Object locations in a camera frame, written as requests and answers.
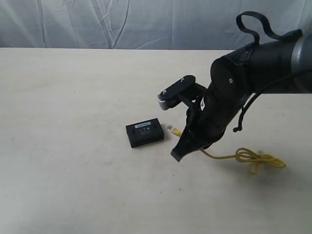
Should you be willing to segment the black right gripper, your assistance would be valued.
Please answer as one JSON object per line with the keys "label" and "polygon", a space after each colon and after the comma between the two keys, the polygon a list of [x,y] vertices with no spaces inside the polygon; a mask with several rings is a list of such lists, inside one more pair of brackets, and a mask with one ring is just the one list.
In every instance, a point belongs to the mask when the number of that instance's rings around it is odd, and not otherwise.
{"label": "black right gripper", "polygon": [[196,123],[184,131],[173,128],[171,133],[179,137],[171,155],[180,162],[182,158],[199,149],[207,149],[219,141],[229,123],[246,103],[251,93],[223,96],[215,85],[210,84],[202,101],[204,107],[199,108]]}

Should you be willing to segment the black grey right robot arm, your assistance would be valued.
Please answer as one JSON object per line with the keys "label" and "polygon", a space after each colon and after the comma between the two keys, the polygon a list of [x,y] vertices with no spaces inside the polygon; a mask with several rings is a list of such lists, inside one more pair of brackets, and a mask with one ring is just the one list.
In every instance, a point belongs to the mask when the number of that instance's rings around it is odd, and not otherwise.
{"label": "black grey right robot arm", "polygon": [[180,161],[219,141],[235,116],[243,119],[261,94],[309,94],[312,91],[312,37],[241,48],[216,59],[211,83],[203,87],[194,76],[173,85],[172,106],[187,105],[186,126],[171,155]]}

